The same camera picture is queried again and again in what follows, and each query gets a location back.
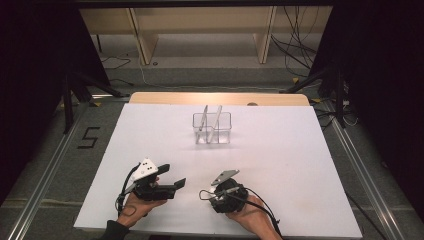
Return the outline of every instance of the sleeve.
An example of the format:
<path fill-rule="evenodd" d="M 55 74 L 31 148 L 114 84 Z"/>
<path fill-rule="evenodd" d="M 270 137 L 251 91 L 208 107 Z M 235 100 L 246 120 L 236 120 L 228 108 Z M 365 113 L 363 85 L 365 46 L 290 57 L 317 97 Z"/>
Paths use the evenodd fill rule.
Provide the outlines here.
<path fill-rule="evenodd" d="M 130 230 L 127 227 L 109 220 L 107 221 L 106 231 L 103 233 L 103 236 L 97 240 L 124 240 L 125 235 L 129 232 Z"/>

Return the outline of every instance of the floor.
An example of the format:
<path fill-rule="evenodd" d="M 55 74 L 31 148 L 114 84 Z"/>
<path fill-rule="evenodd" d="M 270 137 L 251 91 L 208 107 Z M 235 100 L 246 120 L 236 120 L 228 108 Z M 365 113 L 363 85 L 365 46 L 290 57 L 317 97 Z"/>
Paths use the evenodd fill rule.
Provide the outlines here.
<path fill-rule="evenodd" d="M 306 68 L 293 60 L 287 62 L 284 54 L 273 44 L 270 46 L 267 63 L 259 64 L 250 35 L 163 35 L 160 36 L 152 64 L 148 66 L 139 65 L 131 37 L 100 36 L 100 39 L 103 52 L 99 53 L 99 56 L 104 60 L 103 64 L 111 79 L 112 87 L 124 93 L 137 91 L 276 93 L 294 84 L 293 78 L 296 76 L 288 71 L 287 66 L 298 74 L 308 74 Z M 319 39 L 320 36 L 311 35 L 308 44 L 316 47 Z M 309 98 L 318 98 L 316 91 L 319 83 L 319 81 L 313 83 L 300 93 Z M 94 95 L 104 94 L 96 88 L 90 88 L 90 91 Z M 99 98 L 94 101 L 96 104 L 78 104 L 75 100 L 77 127 L 68 135 L 63 134 L 64 110 L 61 105 L 58 106 L 52 116 L 50 130 L 40 142 L 33 160 L 28 163 L 0 208 L 0 239 L 7 239 L 10 236 L 20 214 L 28 210 L 28 203 L 36 199 L 34 193 L 39 189 L 42 189 L 42 194 L 36 204 L 37 207 L 32 211 L 28 210 L 31 214 L 22 225 L 26 228 L 21 239 L 91 239 L 100 235 L 99 232 L 75 229 L 73 222 L 78 216 L 126 100 L 128 99 Z M 397 186 L 390 171 L 385 168 L 383 159 L 375 150 L 366 129 L 361 126 L 361 120 L 357 119 L 354 113 L 346 115 L 344 121 L 347 127 L 341 130 L 336 120 L 327 115 L 328 111 L 332 111 L 333 101 L 321 100 L 320 103 L 311 105 L 317 109 L 317 117 L 341 182 L 346 192 L 357 203 L 356 205 L 351 201 L 351 206 L 364 239 L 383 239 L 376 228 L 387 239 L 424 239 L 422 221 Z M 87 129 L 93 127 L 96 129 L 91 129 L 89 136 L 97 137 L 94 147 L 81 148 L 91 145 L 92 141 L 83 138 Z M 343 142 L 343 139 L 350 139 L 351 144 Z M 57 151 L 58 146 L 65 148 L 63 151 Z M 363 180 L 361 167 L 355 165 L 358 162 L 368 173 L 367 181 L 371 180 L 375 185 L 383 209 L 376 207 L 372 197 L 376 192 L 372 189 L 370 191 L 369 187 L 364 185 L 367 182 Z M 50 176 L 46 175 L 46 169 L 51 169 Z M 369 216 L 376 228 L 361 210 Z M 395 225 L 381 221 L 381 214 L 387 211 L 393 217 Z M 389 237 L 396 235 L 388 232 L 393 229 L 398 231 L 397 236 L 400 237 Z M 130 233 L 126 239 L 148 239 L 148 237 Z M 205 238 L 176 236 L 172 239 Z"/>

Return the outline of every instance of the white tabletop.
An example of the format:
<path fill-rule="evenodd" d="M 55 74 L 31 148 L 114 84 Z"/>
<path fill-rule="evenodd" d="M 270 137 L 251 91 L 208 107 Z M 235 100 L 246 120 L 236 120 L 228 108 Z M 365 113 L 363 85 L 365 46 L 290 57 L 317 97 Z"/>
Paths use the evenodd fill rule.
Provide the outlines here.
<path fill-rule="evenodd" d="M 268 203 L 283 236 L 362 237 L 312 107 L 223 106 L 232 116 L 231 143 L 195 144 L 192 117 L 203 108 L 126 104 L 74 226 L 104 229 L 115 220 L 125 177 L 149 157 L 171 165 L 160 184 L 187 178 L 186 186 L 132 230 L 252 236 L 198 196 L 223 170 L 239 169 L 233 178 Z"/>

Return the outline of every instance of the human hand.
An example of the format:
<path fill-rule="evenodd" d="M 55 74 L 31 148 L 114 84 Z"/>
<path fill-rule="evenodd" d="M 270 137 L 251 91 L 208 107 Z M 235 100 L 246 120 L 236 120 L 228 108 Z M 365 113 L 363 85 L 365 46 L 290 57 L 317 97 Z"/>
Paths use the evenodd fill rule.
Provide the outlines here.
<path fill-rule="evenodd" d="M 264 206 L 263 202 L 252 195 L 249 195 L 247 201 L 256 203 L 259 206 Z M 238 222 L 247 231 L 256 234 L 261 239 L 281 240 L 282 238 L 274 230 L 268 215 L 261 209 L 245 204 L 240 212 L 226 213 L 229 219 Z"/>
<path fill-rule="evenodd" d="M 131 192 L 117 222 L 130 228 L 134 226 L 138 220 L 146 216 L 147 213 L 152 211 L 153 208 L 163 205 L 166 202 L 167 200 L 144 201 Z"/>

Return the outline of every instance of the transparent plastic box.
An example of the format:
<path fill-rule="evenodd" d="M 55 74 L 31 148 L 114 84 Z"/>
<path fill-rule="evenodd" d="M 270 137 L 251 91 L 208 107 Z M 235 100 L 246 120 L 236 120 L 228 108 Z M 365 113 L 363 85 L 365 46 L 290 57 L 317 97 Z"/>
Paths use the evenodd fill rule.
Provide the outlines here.
<path fill-rule="evenodd" d="M 222 112 L 214 128 L 216 116 L 216 113 L 207 113 L 202 126 L 203 113 L 193 114 L 193 130 L 196 144 L 230 143 L 231 113 Z"/>

